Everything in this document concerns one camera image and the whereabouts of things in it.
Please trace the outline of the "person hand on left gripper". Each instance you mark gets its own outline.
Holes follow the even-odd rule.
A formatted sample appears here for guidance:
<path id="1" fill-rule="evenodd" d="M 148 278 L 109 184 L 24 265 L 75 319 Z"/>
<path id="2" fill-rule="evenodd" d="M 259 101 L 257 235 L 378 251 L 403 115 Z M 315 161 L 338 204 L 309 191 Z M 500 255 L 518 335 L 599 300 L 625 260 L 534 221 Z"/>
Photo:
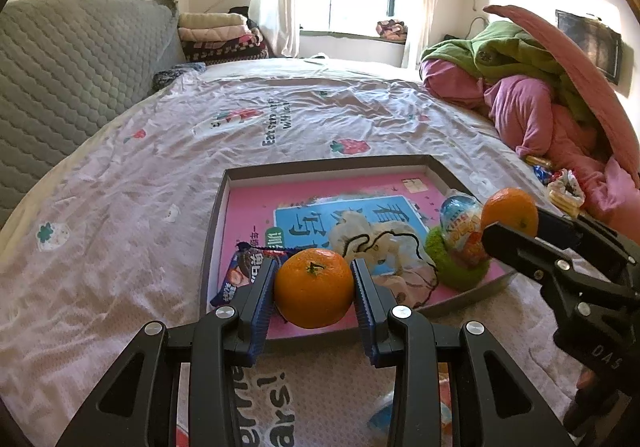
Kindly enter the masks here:
<path id="1" fill-rule="evenodd" d="M 597 381 L 597 375 L 592 370 L 583 367 L 576 383 L 576 389 L 578 389 L 578 391 L 586 391 L 590 389 L 590 387 L 593 387 Z"/>

